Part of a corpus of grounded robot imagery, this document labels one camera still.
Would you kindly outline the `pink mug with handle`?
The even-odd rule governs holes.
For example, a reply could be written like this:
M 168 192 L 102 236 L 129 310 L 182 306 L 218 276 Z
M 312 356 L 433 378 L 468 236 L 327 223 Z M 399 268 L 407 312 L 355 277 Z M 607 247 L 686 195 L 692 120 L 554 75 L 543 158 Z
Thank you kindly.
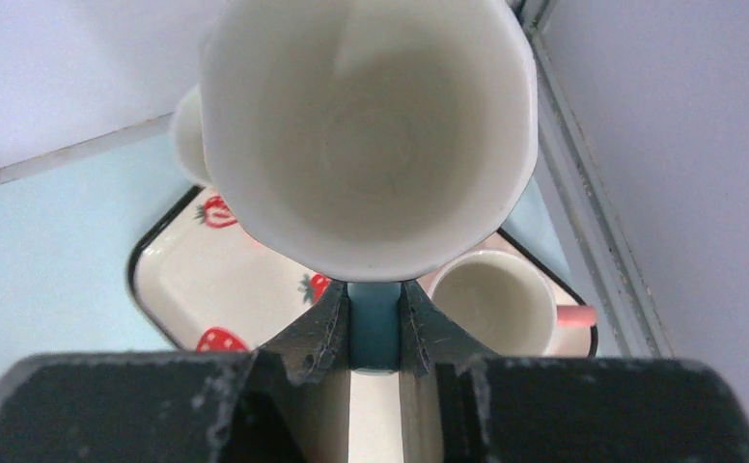
M 560 304 L 534 264 L 499 250 L 466 253 L 430 283 L 430 300 L 473 338 L 503 356 L 553 352 L 560 327 L 590 328 L 596 309 Z

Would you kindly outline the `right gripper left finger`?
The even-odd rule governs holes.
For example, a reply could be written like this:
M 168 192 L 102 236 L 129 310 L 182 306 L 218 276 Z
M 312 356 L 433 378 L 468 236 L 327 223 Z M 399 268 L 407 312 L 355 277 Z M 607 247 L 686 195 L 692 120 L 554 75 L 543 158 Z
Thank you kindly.
M 62 353 L 0 379 L 0 462 L 344 462 L 342 284 L 248 352 Z

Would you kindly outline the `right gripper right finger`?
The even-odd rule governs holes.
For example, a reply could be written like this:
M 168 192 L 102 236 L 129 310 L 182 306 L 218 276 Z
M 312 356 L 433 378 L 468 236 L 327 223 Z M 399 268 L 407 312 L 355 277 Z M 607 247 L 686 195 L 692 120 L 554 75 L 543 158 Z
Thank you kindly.
M 749 462 L 729 385 L 688 359 L 503 357 L 400 298 L 407 462 Z

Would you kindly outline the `blue mug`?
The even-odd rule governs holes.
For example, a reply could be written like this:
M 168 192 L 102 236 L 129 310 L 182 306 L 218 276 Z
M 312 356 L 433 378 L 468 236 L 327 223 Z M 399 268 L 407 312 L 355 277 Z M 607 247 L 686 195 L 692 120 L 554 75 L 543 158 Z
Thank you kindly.
M 536 66 L 503 1 L 233 1 L 198 89 L 243 229 L 352 284 L 354 368 L 398 367 L 399 283 L 495 232 L 537 162 Z

